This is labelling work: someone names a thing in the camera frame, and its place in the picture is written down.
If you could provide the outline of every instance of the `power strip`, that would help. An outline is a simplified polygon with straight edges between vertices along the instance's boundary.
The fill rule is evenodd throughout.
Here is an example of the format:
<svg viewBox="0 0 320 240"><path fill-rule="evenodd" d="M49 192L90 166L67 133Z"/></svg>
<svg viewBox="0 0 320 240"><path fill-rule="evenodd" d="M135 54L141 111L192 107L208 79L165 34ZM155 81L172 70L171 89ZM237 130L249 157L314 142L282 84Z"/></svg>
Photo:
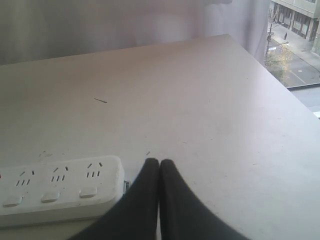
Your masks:
<svg viewBox="0 0 320 240"><path fill-rule="evenodd" d="M0 168L0 227L93 218L124 193L117 156Z"/></svg>

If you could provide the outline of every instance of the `sheer curtain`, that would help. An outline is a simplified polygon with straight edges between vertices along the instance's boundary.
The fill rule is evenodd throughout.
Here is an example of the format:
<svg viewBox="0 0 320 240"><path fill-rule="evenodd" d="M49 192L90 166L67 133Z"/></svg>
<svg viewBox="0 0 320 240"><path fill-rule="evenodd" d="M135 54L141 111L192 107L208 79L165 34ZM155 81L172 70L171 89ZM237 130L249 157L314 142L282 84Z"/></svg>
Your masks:
<svg viewBox="0 0 320 240"><path fill-rule="evenodd" d="M230 34L263 62L269 0L4 0L0 65Z"/></svg>

